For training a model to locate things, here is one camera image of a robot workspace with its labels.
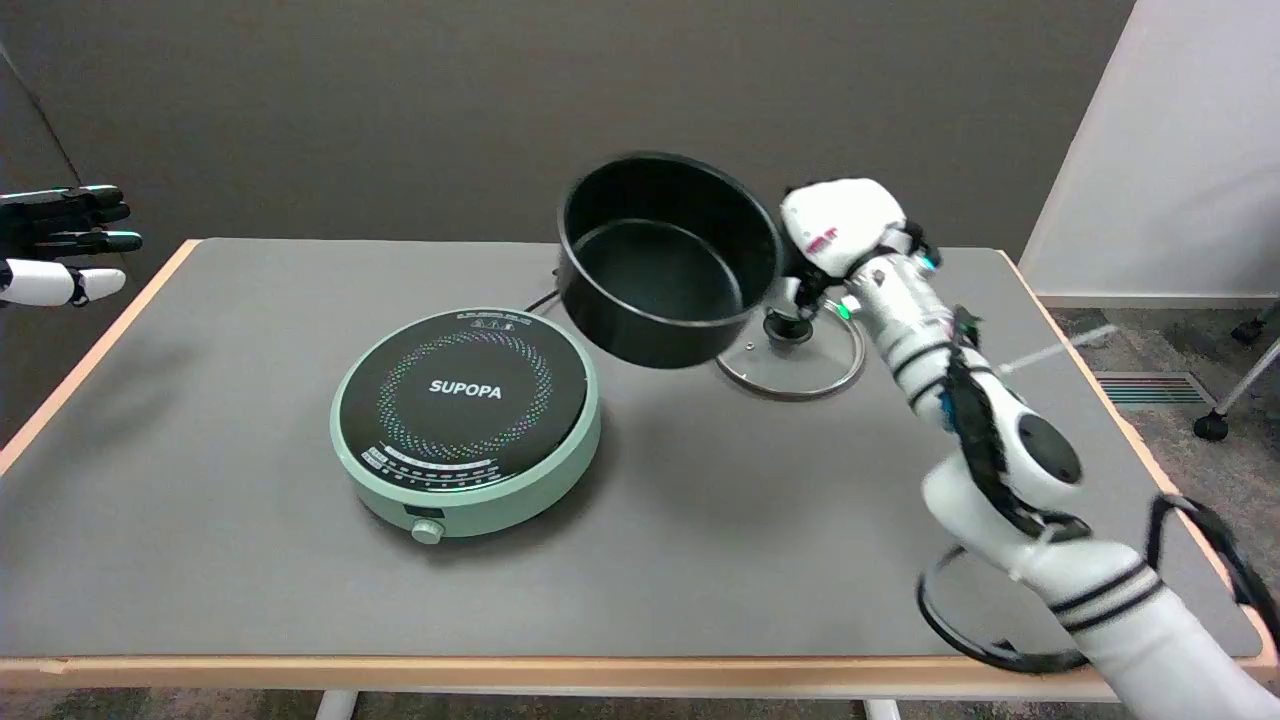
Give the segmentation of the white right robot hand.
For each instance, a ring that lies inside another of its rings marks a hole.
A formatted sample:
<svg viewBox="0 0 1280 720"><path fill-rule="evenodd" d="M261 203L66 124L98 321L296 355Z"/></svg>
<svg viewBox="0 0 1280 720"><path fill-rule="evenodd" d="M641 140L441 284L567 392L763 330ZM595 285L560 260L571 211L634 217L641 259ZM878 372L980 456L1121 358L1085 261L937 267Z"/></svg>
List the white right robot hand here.
<svg viewBox="0 0 1280 720"><path fill-rule="evenodd" d="M837 178L787 190L780 218L788 241L783 292L805 320L824 304L828 288L872 259L902 255L925 275L942 265L923 227L876 179Z"/></svg>

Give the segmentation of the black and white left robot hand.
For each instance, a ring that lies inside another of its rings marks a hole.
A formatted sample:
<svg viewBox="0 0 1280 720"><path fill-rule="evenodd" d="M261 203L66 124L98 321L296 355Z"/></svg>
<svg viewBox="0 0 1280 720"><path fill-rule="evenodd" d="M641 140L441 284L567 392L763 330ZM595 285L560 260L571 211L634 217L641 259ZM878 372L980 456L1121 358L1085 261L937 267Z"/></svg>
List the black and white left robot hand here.
<svg viewBox="0 0 1280 720"><path fill-rule="evenodd" d="M73 266L65 260L140 250L138 233L109 227L129 217L124 193L114 184L4 193L3 305L82 307L119 292L127 281L124 270Z"/></svg>

